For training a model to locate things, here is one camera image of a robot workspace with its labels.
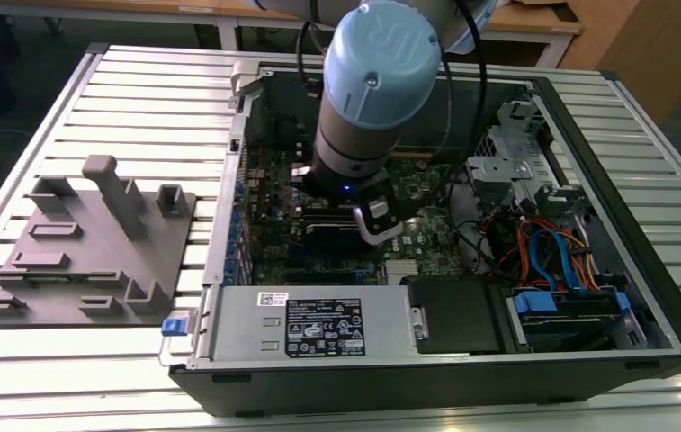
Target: warning label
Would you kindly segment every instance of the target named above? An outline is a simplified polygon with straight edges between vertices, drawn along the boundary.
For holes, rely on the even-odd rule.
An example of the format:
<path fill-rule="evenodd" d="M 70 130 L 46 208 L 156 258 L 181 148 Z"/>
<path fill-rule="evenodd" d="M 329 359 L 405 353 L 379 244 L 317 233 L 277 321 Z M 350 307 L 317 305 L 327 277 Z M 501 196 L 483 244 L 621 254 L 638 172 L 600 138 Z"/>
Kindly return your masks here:
<path fill-rule="evenodd" d="M 286 310 L 289 357 L 365 355 L 362 299 L 289 300 Z"/>

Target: aluminum extrusion table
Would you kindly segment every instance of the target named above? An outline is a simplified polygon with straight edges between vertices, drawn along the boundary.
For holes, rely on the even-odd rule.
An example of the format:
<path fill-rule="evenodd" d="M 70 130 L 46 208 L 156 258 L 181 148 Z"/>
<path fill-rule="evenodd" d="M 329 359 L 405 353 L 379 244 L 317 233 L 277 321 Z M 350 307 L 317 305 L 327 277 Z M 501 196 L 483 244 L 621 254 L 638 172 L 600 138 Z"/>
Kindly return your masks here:
<path fill-rule="evenodd" d="M 294 59 L 124 46 L 95 51 L 82 59 L 0 189 L 0 265 L 34 210 L 23 197 L 34 177 L 76 176 L 88 154 L 111 154 L 118 174 L 135 177 L 140 190 L 179 183 L 201 199 L 174 299 L 177 309 L 195 308 L 234 114 L 233 64 Z M 317 58 L 306 63 L 317 65 Z M 470 65 L 454 68 L 475 72 Z M 681 287 L 681 158 L 625 87 L 592 72 L 490 71 L 550 79 Z M 558 157 L 566 168 L 561 152 Z M 94 187 L 83 178 L 71 183 Z M 564 405 L 213 418 L 158 360 L 162 343 L 182 357 L 189 339 L 164 340 L 158 328 L 0 329 L 0 429 L 681 430 L 681 374 Z"/>

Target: black cable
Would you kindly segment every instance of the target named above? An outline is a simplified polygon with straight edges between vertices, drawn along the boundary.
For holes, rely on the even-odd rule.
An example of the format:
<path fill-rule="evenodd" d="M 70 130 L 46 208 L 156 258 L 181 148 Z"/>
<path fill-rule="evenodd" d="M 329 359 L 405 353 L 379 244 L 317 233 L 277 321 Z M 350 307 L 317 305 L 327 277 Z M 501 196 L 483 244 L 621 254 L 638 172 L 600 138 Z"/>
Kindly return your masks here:
<path fill-rule="evenodd" d="M 471 31 L 471 37 L 473 37 L 473 43 L 475 45 L 475 55 L 478 58 L 478 66 L 479 66 L 479 99 L 478 99 L 478 104 L 477 104 L 477 109 L 475 109 L 475 115 L 473 117 L 473 124 L 471 124 L 471 129 L 470 129 L 471 134 L 469 135 L 469 143 L 463 147 L 463 149 L 459 153 L 458 162 L 457 162 L 455 166 L 449 170 L 449 173 L 445 175 L 442 181 L 439 182 L 441 185 L 437 188 L 437 191 L 443 189 L 446 182 L 450 182 L 449 192 L 447 192 L 447 196 L 446 196 L 447 224 L 455 230 L 455 233 L 458 234 L 459 239 L 463 241 L 463 243 L 466 243 L 466 245 L 469 245 L 469 247 L 475 250 L 477 254 L 483 259 L 483 261 L 489 265 L 490 269 L 493 270 L 493 273 L 497 276 L 509 279 L 506 276 L 503 276 L 503 273 L 502 273 L 502 271 L 499 271 L 499 268 L 497 268 L 494 261 L 489 258 L 489 256 L 486 256 L 486 254 L 482 252 L 482 250 L 477 247 L 477 245 L 473 244 L 473 242 L 465 237 L 465 235 L 462 235 L 462 233 L 459 232 L 459 230 L 455 227 L 454 219 L 451 216 L 450 202 L 451 202 L 451 195 L 454 193 L 455 183 L 458 182 L 459 167 L 462 167 L 465 164 L 465 158 L 469 155 L 470 145 L 474 142 L 477 142 L 479 139 L 481 121 L 482 121 L 483 105 L 486 103 L 486 88 L 487 88 L 486 60 L 483 57 L 483 44 L 482 44 L 482 36 L 479 34 L 479 28 L 478 28 L 478 25 L 475 24 L 475 20 L 473 19 L 471 11 L 469 9 L 469 6 L 465 3 L 465 0 L 455 0 L 455 4 L 458 6 L 459 13 L 462 14 L 462 16 L 465 18 L 465 21 L 469 24 L 469 29 Z"/>
<path fill-rule="evenodd" d="M 451 70 L 449 69 L 447 53 L 441 50 L 441 63 L 445 68 L 445 75 L 447 77 L 447 126 L 445 127 L 445 138 L 441 141 L 438 150 L 434 152 L 434 157 L 445 151 L 449 142 L 449 135 L 451 134 L 451 99 L 454 95 L 454 86 L 451 84 Z"/>
<path fill-rule="evenodd" d="M 307 31 L 311 27 L 311 22 L 306 21 L 303 27 L 301 28 L 301 32 L 297 36 L 297 47 L 295 47 L 295 56 L 297 56 L 297 72 L 301 75 L 301 81 L 303 81 L 303 87 L 307 90 L 310 86 L 310 82 L 307 80 L 307 74 L 305 72 L 305 63 L 303 63 L 303 41 Z"/>
<path fill-rule="evenodd" d="M 445 177 L 439 181 L 438 187 L 434 189 L 434 193 L 431 198 L 435 198 L 439 191 L 443 190 L 445 186 L 447 185 L 447 182 L 451 182 L 451 185 L 449 187 L 449 193 L 447 193 L 447 202 L 449 197 L 451 196 L 451 191 L 454 189 L 454 182 L 457 181 L 457 174 L 459 172 L 459 166 L 465 163 L 465 159 L 469 156 L 469 149 L 471 148 L 471 144 L 474 142 L 478 142 L 479 140 L 479 124 L 482 121 L 482 113 L 483 113 L 483 106 L 486 103 L 486 89 L 487 89 L 487 76 L 486 76 L 486 59 L 483 56 L 483 44 L 482 44 L 482 35 L 479 34 L 479 28 L 475 23 L 475 20 L 473 19 L 471 11 L 469 9 L 469 6 L 466 5 L 465 0 L 455 0 L 455 4 L 458 6 L 459 12 L 465 18 L 466 23 L 469 24 L 469 30 L 471 32 L 471 38 L 473 38 L 473 44 L 475 45 L 475 56 L 478 60 L 478 67 L 479 67 L 479 99 L 475 109 L 475 115 L 473 117 L 473 123 L 471 123 L 471 133 L 469 135 L 469 143 L 463 147 L 462 152 L 459 153 L 459 157 L 457 159 L 457 163 L 453 166 L 453 168 L 447 171 Z"/>
<path fill-rule="evenodd" d="M 314 48 L 317 49 L 319 54 L 326 54 L 327 49 L 322 46 L 321 42 L 318 41 L 318 34 L 317 32 L 321 29 L 318 28 L 317 24 L 311 22 L 311 41 L 314 42 Z"/>
<path fill-rule="evenodd" d="M 482 237 L 479 238 L 479 241 L 475 243 L 475 246 L 478 247 L 478 249 L 479 249 L 479 250 L 482 250 L 482 243 L 483 243 L 483 241 L 485 241 L 485 240 L 486 240 L 486 237 L 483 237 L 483 236 L 482 236 Z M 474 275 L 475 275 L 475 272 L 478 272 L 478 271 L 479 271 L 479 266 L 481 266 L 481 265 L 482 265 L 482 256 L 478 256 L 478 257 L 475 258 L 475 267 L 473 268 L 473 271 L 471 271 L 471 273 L 473 273 Z"/>

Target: barcode sticker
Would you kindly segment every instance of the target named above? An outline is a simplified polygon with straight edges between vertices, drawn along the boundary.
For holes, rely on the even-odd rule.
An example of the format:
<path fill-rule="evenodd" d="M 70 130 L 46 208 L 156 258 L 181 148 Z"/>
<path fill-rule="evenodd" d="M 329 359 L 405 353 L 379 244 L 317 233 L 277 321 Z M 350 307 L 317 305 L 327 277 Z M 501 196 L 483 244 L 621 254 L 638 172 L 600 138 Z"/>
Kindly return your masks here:
<path fill-rule="evenodd" d="M 211 14 L 214 9 L 211 7 L 194 7 L 194 6 L 178 6 L 181 12 L 197 12 L 199 14 Z"/>

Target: wire bundle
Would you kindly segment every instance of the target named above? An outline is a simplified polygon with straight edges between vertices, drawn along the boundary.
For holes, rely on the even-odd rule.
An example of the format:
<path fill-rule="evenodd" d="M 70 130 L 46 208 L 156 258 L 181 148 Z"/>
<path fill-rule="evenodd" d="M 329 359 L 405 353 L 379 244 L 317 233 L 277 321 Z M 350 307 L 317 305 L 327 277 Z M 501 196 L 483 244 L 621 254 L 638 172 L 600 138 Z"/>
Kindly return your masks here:
<path fill-rule="evenodd" d="M 483 223 L 479 233 L 486 235 L 495 224 L 513 230 L 514 246 L 505 251 L 490 276 L 511 278 L 518 287 L 549 288 L 552 291 L 600 289 L 593 277 L 592 251 L 569 230 L 544 218 L 497 212 Z M 552 239 L 553 245 L 549 242 L 541 247 L 544 239 Z M 541 249 L 545 259 L 538 259 Z M 561 256 L 558 266 L 552 264 L 556 253 Z M 564 281 L 554 279 L 554 272 L 565 276 Z"/>

